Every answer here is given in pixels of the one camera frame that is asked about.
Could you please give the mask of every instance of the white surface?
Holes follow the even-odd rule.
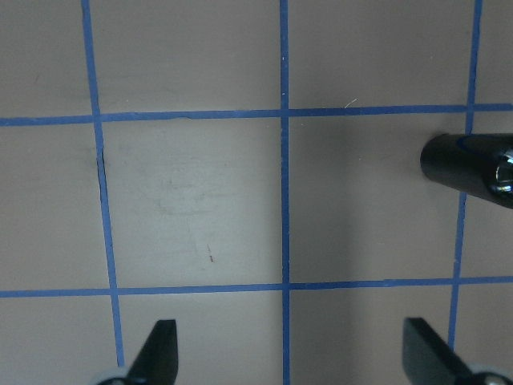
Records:
[[[109,297],[0,299],[0,374],[9,385],[85,385],[115,367]]]
[[[511,372],[513,349],[509,301],[511,285],[464,286],[460,289],[458,341],[456,348],[463,359]]]
[[[479,48],[479,77],[476,101],[479,103],[513,102],[513,3],[508,0],[483,2],[483,25]]]
[[[420,172],[460,115],[298,118],[290,126],[294,282],[452,276],[458,192]]]
[[[156,319],[176,319],[176,385],[282,382],[279,291],[123,296],[121,312],[128,361]]]
[[[292,383],[407,384],[402,320],[423,316],[445,335],[450,287],[296,291]]]
[[[0,128],[0,290],[108,286],[90,124]]]
[[[0,3],[0,116],[91,113],[78,1]]]
[[[93,0],[104,112],[280,107],[279,2]]]
[[[290,0],[290,106],[464,104],[472,1]]]
[[[104,131],[121,286],[281,282],[279,120]]]

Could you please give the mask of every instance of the white floor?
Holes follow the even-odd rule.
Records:
[[[86,384],[161,318],[180,385],[406,385],[406,316],[513,371],[513,213],[463,211],[418,165],[437,133],[511,132],[513,4],[477,16],[471,0],[0,4],[2,383]]]

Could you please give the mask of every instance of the blue tape line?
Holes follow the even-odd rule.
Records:
[[[456,323],[458,321],[458,300],[459,300],[459,284],[462,268],[463,254],[463,234],[465,229],[465,204],[467,202],[467,194],[461,192],[459,194],[458,219],[456,225],[456,242],[454,245],[454,266],[453,266],[453,285],[450,295],[450,313],[449,313],[449,333],[447,343],[454,349],[456,340]]]
[[[102,121],[123,122],[134,120],[170,119],[243,119],[278,118],[280,116],[280,110],[120,112],[103,114]]]
[[[54,126],[59,124],[85,124],[92,123],[91,115],[76,116],[46,116],[35,118],[0,118],[0,127],[9,126]]]
[[[290,290],[336,290],[359,288],[390,288],[414,286],[494,285],[513,283],[513,276],[453,278],[385,279],[381,281],[297,282],[290,283]],[[282,291],[281,283],[257,283],[248,285],[210,285],[177,287],[127,287],[118,288],[118,295],[197,294],[197,293],[244,293]],[[93,297],[111,295],[111,289],[50,289],[50,290],[0,290],[0,298],[38,297]]]
[[[283,384],[290,384],[289,4],[280,0],[281,291]]]
[[[478,70],[479,35],[482,12],[483,0],[475,0],[473,20],[474,24],[472,28],[471,63],[469,68],[467,92],[467,123],[465,125],[465,133],[467,135],[472,133],[472,125],[474,123],[475,81],[477,79]]]
[[[211,286],[177,286],[177,287],[128,287],[119,288],[119,295],[150,294],[194,294],[194,293],[241,293],[248,291],[278,291],[281,283],[262,283],[252,285],[211,285]]]
[[[289,110],[226,110],[226,111],[159,111],[159,112],[117,112],[102,114],[102,122],[127,122],[140,120],[172,120],[172,119],[246,119],[246,118],[279,118],[316,117],[316,116],[373,116],[401,114],[450,114],[465,113],[467,106],[459,105],[415,105],[415,106],[377,106],[348,108],[297,108]],[[513,104],[485,103],[474,105],[474,111],[513,111]],[[75,116],[42,116],[0,118],[0,127],[7,126],[47,126],[56,124],[92,123],[92,115]]]
[[[459,279],[460,285],[493,285],[500,283],[513,283],[513,277],[467,277]]]
[[[474,111],[513,111],[513,104],[510,103],[489,103],[489,104],[475,104]]]
[[[382,281],[340,281],[340,282],[304,282],[291,283],[291,290],[333,290],[403,287],[403,286],[448,286],[452,278],[385,279]]]
[[[112,246],[111,215],[109,213],[109,200],[107,193],[107,178],[105,174],[105,163],[103,159],[103,129],[100,119],[98,82],[95,68],[95,52],[93,48],[93,33],[91,24],[91,8],[89,0],[82,0],[83,12],[83,40],[86,51],[87,79],[89,83],[89,94],[91,97],[91,110],[93,113],[93,124],[95,126],[96,141],[96,163],[98,165],[98,180],[100,191],[100,203],[102,210],[103,235],[105,239],[105,250],[107,255],[107,273],[111,293],[112,320],[114,325],[115,349],[118,366],[124,366],[123,335],[121,330],[121,314],[119,311],[118,286],[115,276],[114,249]]]
[[[364,115],[398,115],[398,114],[442,114],[463,113],[465,106],[459,105],[414,105],[348,108],[302,108],[289,110],[289,116],[364,116]]]
[[[481,15],[483,12],[483,0],[475,0],[474,3],[474,19],[472,25],[472,46],[471,59],[468,76],[468,92],[467,92],[467,121],[465,123],[465,133],[470,135],[474,126],[475,111],[475,82],[478,70],[478,52],[479,52],[479,35]],[[459,280],[461,277],[461,264],[463,253],[463,235],[465,230],[465,205],[467,202],[467,194],[461,192],[459,194],[458,220],[456,228],[456,242],[454,247],[454,268],[452,293],[450,295],[450,313],[449,313],[449,332],[447,342],[454,349],[456,344],[456,328],[458,323],[458,300],[459,300]]]
[[[109,289],[7,290],[0,291],[0,298],[92,297],[110,294]]]

